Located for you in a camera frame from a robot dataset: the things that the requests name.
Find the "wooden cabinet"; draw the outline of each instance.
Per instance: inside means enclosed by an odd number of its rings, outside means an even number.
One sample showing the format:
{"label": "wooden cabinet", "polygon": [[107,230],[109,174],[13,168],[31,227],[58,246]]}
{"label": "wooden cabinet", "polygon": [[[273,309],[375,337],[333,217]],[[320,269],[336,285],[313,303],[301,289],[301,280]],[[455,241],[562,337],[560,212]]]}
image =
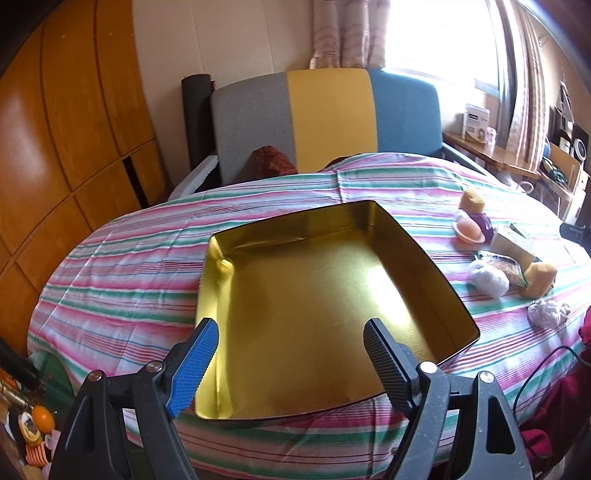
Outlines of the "wooden cabinet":
{"label": "wooden cabinet", "polygon": [[65,0],[0,78],[0,336],[20,353],[63,258],[168,194],[132,25],[132,0]]}
{"label": "wooden cabinet", "polygon": [[120,155],[154,138],[142,91],[130,0],[98,0],[96,57]]}
{"label": "wooden cabinet", "polygon": [[90,228],[74,199],[64,202],[39,229],[17,258],[21,270],[40,292],[53,271]]}
{"label": "wooden cabinet", "polygon": [[131,161],[148,205],[166,202],[169,191],[164,180],[162,161],[156,142],[151,141],[131,155]]}
{"label": "wooden cabinet", "polygon": [[38,298],[16,265],[0,279],[0,337],[18,353],[27,353],[27,332]]}
{"label": "wooden cabinet", "polygon": [[4,266],[8,263],[8,259],[10,258],[10,254],[8,250],[4,246],[4,244],[0,241],[0,273]]}
{"label": "wooden cabinet", "polygon": [[14,253],[69,193],[47,128],[39,30],[0,79],[0,237]]}
{"label": "wooden cabinet", "polygon": [[93,230],[113,218],[139,210],[139,201],[121,160],[84,185],[76,193],[76,200]]}
{"label": "wooden cabinet", "polygon": [[46,20],[41,69],[51,134],[75,189],[119,157],[100,88],[95,1],[66,0]]}

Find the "box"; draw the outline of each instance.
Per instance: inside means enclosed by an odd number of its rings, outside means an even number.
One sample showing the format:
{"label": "box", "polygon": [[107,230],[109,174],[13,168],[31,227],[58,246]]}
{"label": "box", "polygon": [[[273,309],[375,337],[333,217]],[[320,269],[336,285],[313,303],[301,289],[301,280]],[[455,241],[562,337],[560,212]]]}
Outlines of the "box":
{"label": "box", "polygon": [[514,258],[523,271],[537,259],[531,241],[505,225],[496,229],[490,250],[493,253]]}
{"label": "box", "polygon": [[367,200],[213,235],[196,323],[204,317],[217,323],[219,344],[196,413],[242,428],[382,394],[363,346],[370,318],[419,361],[444,362],[480,335],[437,265]]}
{"label": "box", "polygon": [[564,176],[569,181],[568,191],[574,192],[579,173],[583,170],[581,164],[554,144],[550,144],[550,160],[564,173]]}
{"label": "box", "polygon": [[486,129],[488,128],[491,112],[483,107],[466,104],[464,112],[464,124],[462,126],[462,138],[484,144],[486,141]]}

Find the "curtain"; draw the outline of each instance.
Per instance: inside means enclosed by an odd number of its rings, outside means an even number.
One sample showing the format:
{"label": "curtain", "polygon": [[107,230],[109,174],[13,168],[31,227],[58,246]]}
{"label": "curtain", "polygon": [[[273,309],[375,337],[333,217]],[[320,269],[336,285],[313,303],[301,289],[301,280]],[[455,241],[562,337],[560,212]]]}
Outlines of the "curtain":
{"label": "curtain", "polygon": [[381,69],[391,0],[314,0],[311,69]]}
{"label": "curtain", "polygon": [[515,108],[506,150],[537,170],[548,130],[542,52],[530,14],[514,0],[503,0],[515,53]]}
{"label": "curtain", "polygon": [[513,104],[511,97],[511,88],[509,78],[512,69],[509,67],[509,58],[513,55],[509,52],[508,40],[505,38],[505,28],[503,26],[503,14],[501,13],[501,2],[495,0],[486,0],[489,13],[491,15],[492,30],[495,36],[496,60],[498,68],[499,85],[499,109],[496,119],[496,145],[505,148],[509,136],[509,127],[513,117]]}

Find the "red cloth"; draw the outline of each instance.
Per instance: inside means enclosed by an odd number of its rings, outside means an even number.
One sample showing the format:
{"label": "red cloth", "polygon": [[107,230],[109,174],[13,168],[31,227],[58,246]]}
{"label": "red cloth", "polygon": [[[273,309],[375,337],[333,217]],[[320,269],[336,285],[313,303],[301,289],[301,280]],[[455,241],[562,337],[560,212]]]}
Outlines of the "red cloth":
{"label": "red cloth", "polygon": [[[581,357],[591,362],[591,307],[587,310],[579,335],[587,347]],[[589,417],[591,368],[578,362],[552,387],[534,416],[519,428],[534,470],[546,471],[557,464],[573,445]],[[536,458],[532,450],[540,457],[551,457],[546,460]]]}
{"label": "red cloth", "polygon": [[270,145],[252,152],[251,158],[254,159],[256,164],[257,180],[297,174],[297,169],[287,158],[287,155]]}

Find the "toy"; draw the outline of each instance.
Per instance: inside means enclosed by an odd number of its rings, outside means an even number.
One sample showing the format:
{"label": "toy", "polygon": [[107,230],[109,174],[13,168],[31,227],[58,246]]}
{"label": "toy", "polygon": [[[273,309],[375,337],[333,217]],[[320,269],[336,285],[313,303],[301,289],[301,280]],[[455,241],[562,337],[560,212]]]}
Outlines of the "toy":
{"label": "toy", "polygon": [[481,244],[485,240],[478,224],[463,210],[458,210],[454,215],[453,229],[456,236],[467,244]]}
{"label": "toy", "polygon": [[492,222],[491,219],[488,218],[488,215],[485,213],[473,213],[470,215],[470,218],[478,224],[480,231],[484,233],[484,241],[487,244],[491,243],[495,230],[492,227]]}
{"label": "toy", "polygon": [[521,293],[524,297],[531,299],[540,299],[554,283],[558,270],[553,265],[546,262],[533,262],[523,272],[527,280],[527,287]]}
{"label": "toy", "polygon": [[467,189],[462,193],[458,208],[472,215],[474,213],[483,213],[484,205],[484,198],[476,189]]}
{"label": "toy", "polygon": [[27,454],[25,455],[25,461],[32,466],[43,468],[49,465],[49,460],[46,453],[45,442],[41,442],[39,445],[32,447],[29,444],[25,445]]}
{"label": "toy", "polygon": [[35,405],[31,411],[31,416],[37,428],[41,430],[41,433],[51,433],[56,428],[56,421],[49,410],[43,405]]}
{"label": "toy", "polygon": [[33,417],[27,411],[18,416],[18,427],[22,433],[25,442],[30,446],[36,447],[43,441],[41,432],[33,422]]}

